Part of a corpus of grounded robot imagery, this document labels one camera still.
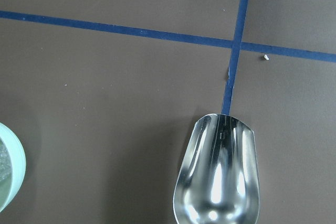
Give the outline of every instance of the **scoop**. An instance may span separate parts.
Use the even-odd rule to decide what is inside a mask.
[[[177,178],[178,224],[255,224],[259,180],[253,131],[228,115],[199,119]]]

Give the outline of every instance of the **stainless steel scoop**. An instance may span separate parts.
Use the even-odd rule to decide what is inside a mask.
[[[253,131],[228,115],[199,119],[173,199],[178,224],[255,224],[259,180]]]

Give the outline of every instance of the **white bowl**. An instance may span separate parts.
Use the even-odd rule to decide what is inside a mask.
[[[11,168],[11,174],[0,181],[1,212],[12,201],[22,185],[26,172],[26,156],[20,140],[2,123],[0,123],[0,142],[7,149],[7,153],[2,157],[2,163],[9,158]]]

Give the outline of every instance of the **blue tape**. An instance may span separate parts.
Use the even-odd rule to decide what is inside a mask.
[[[155,30],[148,30],[148,29],[141,29],[141,28],[134,28],[134,27],[80,21],[80,20],[74,20],[74,19],[65,19],[65,18],[33,15],[33,14],[7,12],[3,10],[0,10],[0,18],[23,20],[23,21],[28,21],[28,22],[50,24],[50,25],[57,25],[57,26],[67,26],[67,27],[96,30],[96,31],[105,31],[108,33],[134,35],[134,36],[140,36],[140,37],[146,37],[146,38],[172,40],[172,41],[214,46],[214,47],[224,47],[224,48],[232,47],[232,41],[226,40],[226,39],[216,39],[216,38],[194,36],[194,35],[187,35],[187,34],[168,33],[165,31],[155,31]]]
[[[231,58],[229,64],[229,76],[225,86],[225,93],[222,106],[222,114],[229,115],[233,88],[236,79],[236,72],[238,66],[238,59],[240,53],[240,46],[243,38],[243,31],[245,25],[246,11],[247,11],[248,0],[239,1],[238,16],[236,21],[235,36],[232,44]]]
[[[261,45],[261,44],[247,43],[247,42],[242,43],[241,49],[246,50],[246,51],[253,51],[253,52],[263,52],[265,54],[284,55],[284,56],[299,57],[299,58],[304,58],[304,59],[336,62],[336,54],[329,54],[326,52],[306,51],[306,50],[293,49],[293,48],[287,48],[287,47],[276,47],[276,46],[268,46],[268,45]]]

